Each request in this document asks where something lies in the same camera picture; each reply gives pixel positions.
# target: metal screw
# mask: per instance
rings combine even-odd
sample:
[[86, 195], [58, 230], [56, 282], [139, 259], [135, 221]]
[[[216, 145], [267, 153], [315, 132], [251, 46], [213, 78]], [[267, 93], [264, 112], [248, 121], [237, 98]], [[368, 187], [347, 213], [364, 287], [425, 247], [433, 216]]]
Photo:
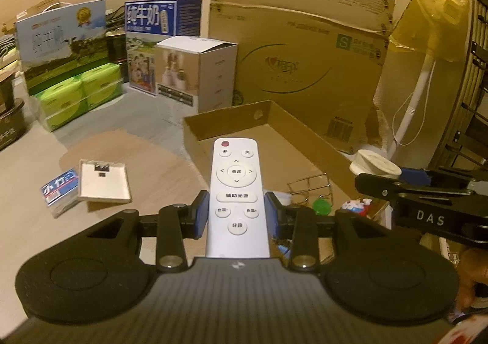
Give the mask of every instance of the metal screw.
[[295, 256], [292, 260], [292, 263], [300, 268], [310, 268], [313, 267], [317, 262], [317, 259], [314, 256], [310, 255], [299, 255]]
[[159, 265], [166, 268], [176, 268], [183, 263], [183, 259], [177, 255], [166, 255], [159, 259]]

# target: green round object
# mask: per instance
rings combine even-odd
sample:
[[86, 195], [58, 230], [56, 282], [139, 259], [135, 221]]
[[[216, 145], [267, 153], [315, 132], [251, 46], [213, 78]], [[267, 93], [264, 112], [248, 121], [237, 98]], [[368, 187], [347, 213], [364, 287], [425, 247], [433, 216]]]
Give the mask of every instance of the green round object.
[[328, 215], [332, 211], [332, 206], [325, 198], [317, 198], [312, 204], [313, 210], [317, 215]]

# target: ribbed gray surface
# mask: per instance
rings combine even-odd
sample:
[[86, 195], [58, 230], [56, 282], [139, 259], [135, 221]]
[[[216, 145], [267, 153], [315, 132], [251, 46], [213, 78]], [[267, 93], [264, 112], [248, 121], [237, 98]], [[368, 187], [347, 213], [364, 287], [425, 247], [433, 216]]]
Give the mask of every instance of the ribbed gray surface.
[[445, 321], [393, 328], [363, 321], [336, 305], [311, 275], [279, 260], [197, 259], [185, 273], [162, 275], [130, 311], [101, 323], [69, 327], [28, 320], [15, 343], [432, 344]]

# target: plastic wrap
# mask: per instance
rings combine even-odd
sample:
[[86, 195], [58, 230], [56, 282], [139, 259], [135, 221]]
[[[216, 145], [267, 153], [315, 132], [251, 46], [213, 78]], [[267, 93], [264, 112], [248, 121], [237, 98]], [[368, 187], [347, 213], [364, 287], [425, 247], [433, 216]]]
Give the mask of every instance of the plastic wrap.
[[448, 61], [464, 58], [470, 0], [412, 0], [391, 37], [392, 48], [429, 53]]

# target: remote control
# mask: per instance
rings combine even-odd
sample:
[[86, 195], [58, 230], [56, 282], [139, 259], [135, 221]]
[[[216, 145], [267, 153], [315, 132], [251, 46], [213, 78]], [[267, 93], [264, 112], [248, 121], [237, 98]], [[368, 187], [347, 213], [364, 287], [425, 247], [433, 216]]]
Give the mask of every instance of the remote control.
[[258, 144], [247, 138], [214, 143], [206, 257], [269, 257]]

